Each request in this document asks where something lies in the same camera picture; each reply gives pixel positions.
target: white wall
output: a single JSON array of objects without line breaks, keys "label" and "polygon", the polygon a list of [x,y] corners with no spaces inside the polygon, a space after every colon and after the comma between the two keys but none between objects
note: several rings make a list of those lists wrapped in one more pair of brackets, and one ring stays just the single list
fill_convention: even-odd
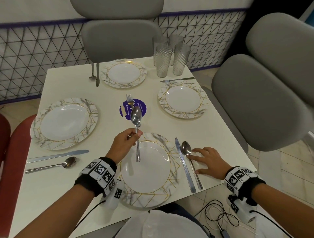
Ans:
[{"label": "white wall", "polygon": [[[164,0],[163,12],[249,7],[253,0]],[[0,23],[74,19],[69,0],[0,0]]]}]

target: hand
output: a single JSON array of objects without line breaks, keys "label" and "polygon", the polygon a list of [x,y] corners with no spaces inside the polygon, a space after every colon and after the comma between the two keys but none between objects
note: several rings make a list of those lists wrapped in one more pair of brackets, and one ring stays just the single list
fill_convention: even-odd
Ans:
[{"label": "hand", "polygon": [[112,159],[116,164],[119,163],[142,134],[143,132],[140,130],[135,134],[135,128],[129,128],[119,133],[113,140],[106,157]]},{"label": "hand", "polygon": [[226,173],[232,167],[222,159],[219,153],[210,147],[204,147],[203,149],[195,148],[192,150],[193,152],[199,152],[203,157],[190,155],[188,156],[189,159],[195,160],[207,165],[208,169],[198,169],[195,172],[197,174],[207,174],[216,179],[224,180]]}]

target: dinner plate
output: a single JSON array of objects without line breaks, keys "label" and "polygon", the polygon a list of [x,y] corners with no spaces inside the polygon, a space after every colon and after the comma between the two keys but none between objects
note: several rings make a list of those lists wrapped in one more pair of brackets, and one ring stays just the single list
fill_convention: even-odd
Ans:
[{"label": "dinner plate", "polygon": [[124,181],[122,201],[139,208],[158,206],[178,187],[181,160],[173,142],[155,133],[139,139],[141,161],[135,160],[135,146],[117,165]]},{"label": "dinner plate", "polygon": [[147,71],[133,59],[118,59],[102,64],[102,80],[115,88],[130,88],[144,81]]},{"label": "dinner plate", "polygon": [[90,135],[97,119],[97,108],[90,101],[63,99],[38,112],[30,128],[30,137],[42,148],[65,149]]},{"label": "dinner plate", "polygon": [[179,118],[195,118],[207,110],[209,99],[201,86],[194,83],[169,82],[158,93],[161,107]]}]

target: white cable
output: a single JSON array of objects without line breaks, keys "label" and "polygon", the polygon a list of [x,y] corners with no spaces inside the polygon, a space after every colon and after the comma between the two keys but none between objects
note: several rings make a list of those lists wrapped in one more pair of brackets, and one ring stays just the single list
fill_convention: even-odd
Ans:
[{"label": "white cable", "polygon": [[[216,208],[216,209],[220,212],[220,214],[223,214],[224,212],[221,211],[221,209],[220,209],[219,207],[215,206],[215,205],[209,205],[209,206],[210,206],[210,208],[209,208],[207,211],[205,211],[205,220],[206,220],[206,223],[207,223],[207,225],[208,225],[211,229],[213,229],[213,230],[220,230],[219,228],[218,228],[218,229],[215,229],[215,228],[211,227],[211,225],[208,223],[208,220],[209,220],[209,219],[207,218],[207,216],[208,216],[210,219],[213,220],[213,218],[212,218],[211,215],[210,215],[210,210],[211,210],[211,208]],[[223,215],[222,223],[221,223],[220,226],[221,226],[221,227],[223,226],[224,220],[225,220],[228,224],[234,226],[234,225],[233,225],[232,223],[230,223],[227,219],[225,219],[225,215],[228,216],[228,214],[224,214],[224,215]],[[236,219],[236,220],[239,222],[239,220],[238,220],[237,218],[235,218],[235,217],[233,217],[233,216],[229,216],[228,218],[230,219],[230,217]],[[245,226],[242,226],[242,225],[240,225],[240,224],[239,224],[239,226],[241,226],[241,227],[243,227],[244,229],[246,229],[246,230],[252,232],[252,233],[255,234],[255,235],[258,235],[258,234],[255,233],[254,231],[251,231],[250,229],[246,228]]]}]

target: white table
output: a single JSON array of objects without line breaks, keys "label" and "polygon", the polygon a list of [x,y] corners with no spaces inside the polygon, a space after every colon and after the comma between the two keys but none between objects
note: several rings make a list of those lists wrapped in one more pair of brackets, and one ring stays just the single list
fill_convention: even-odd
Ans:
[{"label": "white table", "polygon": [[[129,89],[112,88],[102,82],[102,80],[97,88],[95,82],[91,82],[88,79],[91,75],[91,66],[89,64],[48,70],[39,110],[46,108],[59,99],[81,97],[91,100],[97,106],[99,119],[95,130],[87,139],[68,149],[48,151],[37,146],[32,140],[28,158],[65,153],[78,149],[88,149],[90,152],[78,155],[79,161],[70,169],[66,170],[59,167],[24,174],[9,237],[14,237],[69,190],[73,186],[79,172],[90,161],[107,153],[114,137],[118,133],[133,127],[132,123],[119,113],[119,107],[126,100],[127,93],[131,93],[133,98],[142,100],[147,106],[147,112],[141,121],[142,126],[140,129],[142,131],[158,133],[168,140],[174,140],[175,137],[179,139],[179,142],[186,140],[192,148],[214,147],[231,166],[240,165],[254,171],[256,170],[211,103],[204,115],[189,120],[171,116],[161,108],[157,100],[157,94],[164,83],[161,83],[160,80],[192,77],[193,75],[187,67],[185,67],[182,76],[178,77],[172,74],[172,67],[170,66],[168,76],[160,79],[156,75],[152,57],[140,58],[138,61],[147,68],[147,77],[142,84]],[[197,84],[195,79],[190,80],[190,82]],[[26,164],[25,169],[62,163],[64,160],[65,157],[61,157]],[[196,191],[200,192],[192,174],[192,169],[190,166],[188,167]],[[200,175],[200,180],[204,189],[212,188],[222,183],[220,180],[205,175]],[[181,173],[178,189],[165,204],[191,194],[186,176],[184,173]],[[87,212],[99,201],[100,196],[94,198],[87,208]],[[98,207],[88,215],[70,237],[77,237],[92,232],[135,216],[140,212],[140,210],[128,208],[121,203],[113,214],[105,213],[102,207]]]}]

